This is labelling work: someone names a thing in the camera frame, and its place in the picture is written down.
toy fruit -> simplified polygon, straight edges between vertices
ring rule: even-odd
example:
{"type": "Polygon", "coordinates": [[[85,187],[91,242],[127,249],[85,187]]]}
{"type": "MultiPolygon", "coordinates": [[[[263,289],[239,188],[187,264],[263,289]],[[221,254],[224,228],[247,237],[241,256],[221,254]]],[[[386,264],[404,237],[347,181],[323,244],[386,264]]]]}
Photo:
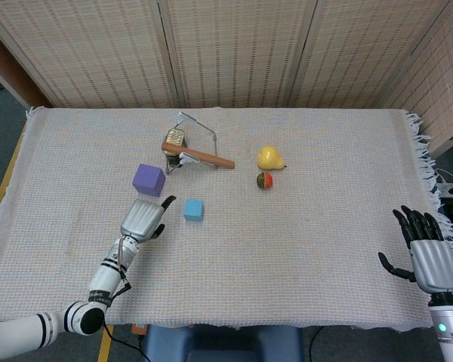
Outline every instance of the toy fruit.
{"type": "Polygon", "coordinates": [[[279,151],[273,146],[265,146],[258,152],[257,164],[264,170],[281,170],[286,167],[279,151]]]}
{"type": "Polygon", "coordinates": [[[268,172],[262,172],[257,176],[257,185],[261,189],[269,189],[273,186],[272,175],[268,172]]]}

brown handle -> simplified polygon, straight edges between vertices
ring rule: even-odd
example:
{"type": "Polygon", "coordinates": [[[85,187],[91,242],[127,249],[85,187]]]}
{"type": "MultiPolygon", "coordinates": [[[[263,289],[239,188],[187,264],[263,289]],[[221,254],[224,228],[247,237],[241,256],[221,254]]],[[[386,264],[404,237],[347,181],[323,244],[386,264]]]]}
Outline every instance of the brown handle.
{"type": "Polygon", "coordinates": [[[176,146],[171,143],[163,142],[163,144],[161,145],[161,149],[163,151],[171,152],[176,155],[179,155],[181,152],[184,152],[191,156],[195,156],[195,157],[199,158],[200,161],[207,162],[209,164],[216,164],[217,166],[225,167],[225,168],[235,168],[235,162],[233,162],[231,160],[227,160],[222,157],[213,156],[208,153],[196,151],[194,149],[188,149],[187,147],[176,146]]]}

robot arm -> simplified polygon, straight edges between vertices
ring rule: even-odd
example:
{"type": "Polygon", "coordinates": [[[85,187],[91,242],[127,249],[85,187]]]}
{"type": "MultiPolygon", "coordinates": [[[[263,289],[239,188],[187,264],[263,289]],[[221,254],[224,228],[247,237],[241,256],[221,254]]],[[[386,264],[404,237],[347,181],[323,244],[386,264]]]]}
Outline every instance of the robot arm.
{"type": "Polygon", "coordinates": [[[439,346],[445,361],[453,362],[453,254],[430,214],[401,208],[405,216],[398,210],[393,213],[401,225],[414,272],[394,268],[382,253],[378,254],[379,259],[389,273],[416,281],[431,295],[428,307],[439,346]]]}
{"type": "Polygon", "coordinates": [[[131,289],[125,273],[137,254],[137,245],[161,234],[165,226],[159,221],[174,199],[168,197],[161,206],[139,199],[133,203],[121,225],[122,237],[114,242],[91,280],[87,302],[74,302],[62,311],[0,322],[0,359],[50,345],[62,332],[83,336],[96,333],[114,298],[131,289]],[[124,287],[116,292],[121,281],[124,287]]]}

small ball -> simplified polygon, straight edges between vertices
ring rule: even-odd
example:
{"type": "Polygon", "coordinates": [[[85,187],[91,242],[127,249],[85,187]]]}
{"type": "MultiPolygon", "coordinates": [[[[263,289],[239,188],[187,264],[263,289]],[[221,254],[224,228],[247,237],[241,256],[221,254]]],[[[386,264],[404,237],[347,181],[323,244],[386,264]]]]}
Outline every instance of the small ball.
{"type": "Polygon", "coordinates": [[[257,186],[261,189],[270,189],[273,186],[272,175],[268,172],[262,172],[257,176],[257,186]]]}

pear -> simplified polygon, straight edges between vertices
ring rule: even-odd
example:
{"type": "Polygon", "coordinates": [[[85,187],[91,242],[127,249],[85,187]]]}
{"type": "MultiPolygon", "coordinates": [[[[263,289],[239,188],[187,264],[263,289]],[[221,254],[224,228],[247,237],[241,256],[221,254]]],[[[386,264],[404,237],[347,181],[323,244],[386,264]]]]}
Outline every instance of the pear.
{"type": "Polygon", "coordinates": [[[265,146],[258,152],[257,164],[263,170],[281,170],[287,167],[274,146],[265,146]]]}

